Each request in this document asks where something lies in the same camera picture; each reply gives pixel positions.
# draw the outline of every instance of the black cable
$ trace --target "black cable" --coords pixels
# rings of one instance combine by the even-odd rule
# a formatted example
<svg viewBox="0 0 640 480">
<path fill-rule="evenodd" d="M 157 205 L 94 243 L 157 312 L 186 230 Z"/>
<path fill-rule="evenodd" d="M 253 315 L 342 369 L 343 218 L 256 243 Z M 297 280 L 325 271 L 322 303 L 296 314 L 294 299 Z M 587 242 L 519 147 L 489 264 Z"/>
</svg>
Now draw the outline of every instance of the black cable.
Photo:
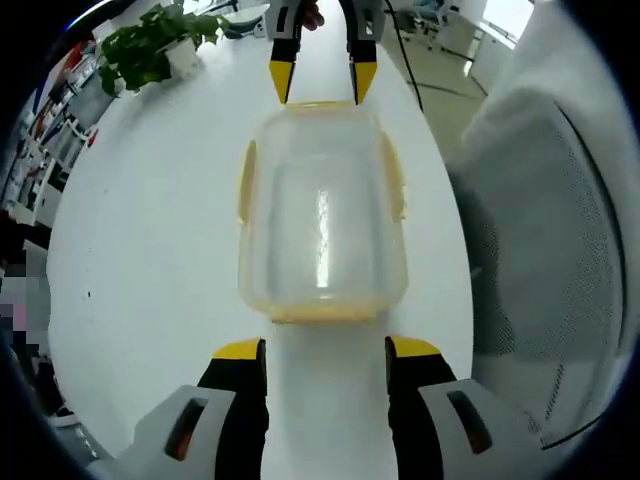
<svg viewBox="0 0 640 480">
<path fill-rule="evenodd" d="M 589 423 L 587 423 L 586 425 L 584 425 L 582 428 L 579 428 L 578 430 L 576 430 L 575 432 L 567 435 L 566 437 L 562 437 L 560 440 L 556 440 L 553 443 L 550 443 L 549 445 L 545 445 L 544 447 L 542 447 L 542 450 L 549 450 L 550 448 L 554 448 L 557 447 L 558 445 L 562 445 L 565 442 L 568 442 L 569 440 L 571 440 L 573 437 L 575 437 L 576 435 L 580 435 L 582 432 L 584 432 L 587 428 L 591 427 L 593 424 L 595 424 L 598 420 L 600 420 L 602 418 L 602 416 L 605 414 L 605 412 L 602 412 L 600 415 L 598 415 L 596 418 L 594 418 L 593 420 L 591 420 Z"/>
<path fill-rule="evenodd" d="M 389 13 L 391 14 L 391 19 L 393 20 L 393 28 L 396 30 L 398 43 L 400 44 L 400 50 L 402 50 L 402 56 L 404 57 L 404 63 L 407 66 L 409 77 L 411 77 L 411 84 L 413 85 L 413 89 L 416 91 L 416 97 L 418 97 L 418 105 L 420 106 L 420 111 L 424 112 L 424 108 L 422 108 L 422 98 L 420 97 L 420 91 L 418 90 L 418 84 L 416 83 L 416 79 L 413 76 L 413 72 L 411 71 L 411 65 L 409 65 L 407 52 L 405 52 L 404 50 L 404 42 L 402 41 L 402 37 L 400 36 L 400 28 L 398 27 L 398 20 L 396 19 L 396 11 L 391 6 L 391 2 L 389 0 L 385 0 L 385 2 L 387 3 L 387 7 L 389 7 Z"/>
</svg>

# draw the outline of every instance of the gray mesh chair back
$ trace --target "gray mesh chair back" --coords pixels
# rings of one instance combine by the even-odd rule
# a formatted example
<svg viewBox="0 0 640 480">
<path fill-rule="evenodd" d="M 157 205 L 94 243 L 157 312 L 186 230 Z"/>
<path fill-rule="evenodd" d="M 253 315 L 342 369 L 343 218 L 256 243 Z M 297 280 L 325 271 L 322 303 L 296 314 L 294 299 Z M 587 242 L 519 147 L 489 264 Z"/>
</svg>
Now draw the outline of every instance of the gray mesh chair back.
<svg viewBox="0 0 640 480">
<path fill-rule="evenodd" d="M 463 147 L 450 173 L 472 268 L 472 376 L 548 445 L 602 412 L 640 312 L 635 132 L 560 6 L 536 5 Z"/>
</svg>

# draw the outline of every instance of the plastic container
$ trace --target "plastic container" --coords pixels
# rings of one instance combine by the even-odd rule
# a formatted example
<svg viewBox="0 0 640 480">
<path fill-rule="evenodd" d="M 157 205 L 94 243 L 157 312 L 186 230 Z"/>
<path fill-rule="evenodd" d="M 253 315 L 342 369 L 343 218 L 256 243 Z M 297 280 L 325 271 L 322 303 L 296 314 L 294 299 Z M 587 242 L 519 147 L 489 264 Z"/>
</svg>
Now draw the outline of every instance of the plastic container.
<svg viewBox="0 0 640 480">
<path fill-rule="evenodd" d="M 407 287 L 403 178 L 361 108 L 289 105 L 249 146 L 239 289 L 277 322 L 366 320 Z"/>
</svg>

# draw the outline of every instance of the floor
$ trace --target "floor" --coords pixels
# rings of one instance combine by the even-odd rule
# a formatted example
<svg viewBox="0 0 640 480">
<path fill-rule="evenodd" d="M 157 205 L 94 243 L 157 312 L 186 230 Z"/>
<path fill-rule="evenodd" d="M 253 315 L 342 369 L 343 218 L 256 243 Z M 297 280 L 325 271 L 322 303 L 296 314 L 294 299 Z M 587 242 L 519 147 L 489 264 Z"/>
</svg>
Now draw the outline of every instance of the floor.
<svg viewBox="0 0 640 480">
<path fill-rule="evenodd" d="M 409 82 L 410 77 L 389 16 L 381 44 Z M 438 46 L 430 51 L 418 37 L 404 41 L 404 45 L 418 84 L 424 115 L 442 158 L 445 163 L 451 162 L 457 154 L 462 133 L 486 95 L 471 77 L 465 75 L 466 59 L 441 51 Z"/>
</svg>

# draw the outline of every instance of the potted plant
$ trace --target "potted plant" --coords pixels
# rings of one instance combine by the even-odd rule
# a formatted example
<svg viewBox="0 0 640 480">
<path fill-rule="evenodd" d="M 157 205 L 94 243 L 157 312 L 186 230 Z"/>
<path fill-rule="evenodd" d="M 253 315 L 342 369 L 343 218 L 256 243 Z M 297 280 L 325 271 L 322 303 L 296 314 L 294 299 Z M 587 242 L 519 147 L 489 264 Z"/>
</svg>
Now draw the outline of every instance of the potted plant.
<svg viewBox="0 0 640 480">
<path fill-rule="evenodd" d="M 177 50 L 174 58 L 188 55 L 190 50 L 196 58 L 195 49 L 203 41 L 216 43 L 218 29 L 224 31 L 228 22 L 220 16 L 185 15 L 182 5 L 183 1 L 164 7 L 155 5 L 140 17 L 139 24 L 122 27 L 104 39 L 98 71 L 107 94 L 116 94 L 116 81 L 120 78 L 125 88 L 133 91 L 171 78 L 167 50 Z M 177 63 L 188 64 L 184 59 Z"/>
</svg>

